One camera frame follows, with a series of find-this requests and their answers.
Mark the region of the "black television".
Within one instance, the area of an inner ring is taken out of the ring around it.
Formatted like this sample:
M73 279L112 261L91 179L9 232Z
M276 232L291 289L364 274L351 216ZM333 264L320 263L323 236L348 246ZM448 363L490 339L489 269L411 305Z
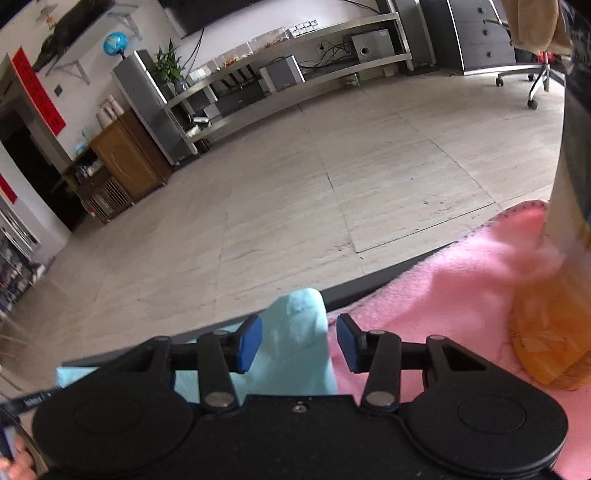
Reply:
M159 5L180 37L192 35L257 0L159 0Z

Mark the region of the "blue globe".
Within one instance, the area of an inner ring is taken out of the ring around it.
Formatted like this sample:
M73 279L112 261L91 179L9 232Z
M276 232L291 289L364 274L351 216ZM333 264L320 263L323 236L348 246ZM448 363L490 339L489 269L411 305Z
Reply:
M103 52L110 57L125 58L125 50L128 47L128 37L122 32L112 32L103 41Z

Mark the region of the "wooden cabinet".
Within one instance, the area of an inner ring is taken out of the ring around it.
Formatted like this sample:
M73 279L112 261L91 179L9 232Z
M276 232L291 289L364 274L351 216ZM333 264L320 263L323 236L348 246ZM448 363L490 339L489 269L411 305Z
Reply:
M171 174L169 162L128 110L92 139L63 178L86 212L106 224L164 186Z

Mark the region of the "tall grey speaker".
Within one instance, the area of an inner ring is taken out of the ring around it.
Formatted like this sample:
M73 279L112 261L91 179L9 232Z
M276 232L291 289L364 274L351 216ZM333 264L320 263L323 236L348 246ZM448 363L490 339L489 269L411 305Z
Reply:
M145 49L134 50L113 68L111 76L164 157L176 167L198 158L199 152L186 143L177 123L166 112L171 92L155 80L150 72L153 66Z

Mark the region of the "dark drawer cabinet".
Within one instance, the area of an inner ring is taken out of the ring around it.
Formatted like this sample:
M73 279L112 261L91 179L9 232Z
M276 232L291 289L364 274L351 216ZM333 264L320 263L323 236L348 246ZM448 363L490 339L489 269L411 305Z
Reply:
M422 1L437 65L464 75L516 64L501 1Z

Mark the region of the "long silver media shelf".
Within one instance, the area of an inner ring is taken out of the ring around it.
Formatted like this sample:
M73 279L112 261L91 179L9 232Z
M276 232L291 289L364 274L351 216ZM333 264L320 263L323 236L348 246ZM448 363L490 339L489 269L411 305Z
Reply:
M394 56L360 63L353 35L388 29ZM301 101L345 85L360 74L399 64L413 68L396 11L363 17L277 42L197 81L165 104L188 145L214 142Z

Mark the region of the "teal t-shirt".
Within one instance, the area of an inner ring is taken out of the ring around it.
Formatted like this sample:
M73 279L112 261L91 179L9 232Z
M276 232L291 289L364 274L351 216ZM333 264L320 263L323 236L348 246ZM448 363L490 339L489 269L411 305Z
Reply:
M338 393L329 355L329 321L320 291L304 288L276 299L260 314L263 339L245 374L231 374L238 403L249 395Z

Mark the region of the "orange juice bottle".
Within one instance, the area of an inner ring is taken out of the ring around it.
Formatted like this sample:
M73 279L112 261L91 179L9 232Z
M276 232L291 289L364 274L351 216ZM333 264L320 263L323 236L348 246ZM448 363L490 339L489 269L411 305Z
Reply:
M543 229L556 264L516 291L509 331L528 374L547 387L574 390L590 381L590 4L560 7L573 51Z

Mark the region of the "grey subwoofer box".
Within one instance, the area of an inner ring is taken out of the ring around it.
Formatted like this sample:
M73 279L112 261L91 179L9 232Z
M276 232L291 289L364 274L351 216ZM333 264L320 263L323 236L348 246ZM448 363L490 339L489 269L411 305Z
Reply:
M360 63L394 56L394 45L388 29L356 34L352 41Z

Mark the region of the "pink cartoon blanket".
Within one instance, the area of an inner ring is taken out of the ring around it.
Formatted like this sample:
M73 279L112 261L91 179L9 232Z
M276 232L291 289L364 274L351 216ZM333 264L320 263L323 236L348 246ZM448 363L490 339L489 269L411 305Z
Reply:
M359 401L367 378L351 373L342 356L335 332L339 313L349 313L362 330L386 330L407 342L444 335L554 397L569 420L556 470L565 479L590 479L590 384L561 391L535 382L515 357L507 330L516 287L552 265L548 247L538 246L546 213L540 200L506 209L377 292L329 313L339 393Z

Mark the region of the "green potted plant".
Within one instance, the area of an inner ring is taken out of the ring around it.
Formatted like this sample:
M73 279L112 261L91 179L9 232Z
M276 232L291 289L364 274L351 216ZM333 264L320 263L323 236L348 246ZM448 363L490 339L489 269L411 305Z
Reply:
M183 76L183 66L180 64L180 57L176 53L177 47L172 40L168 41L167 47L160 47L156 53L154 71L157 77L166 85L172 86L176 94L186 90L186 82Z

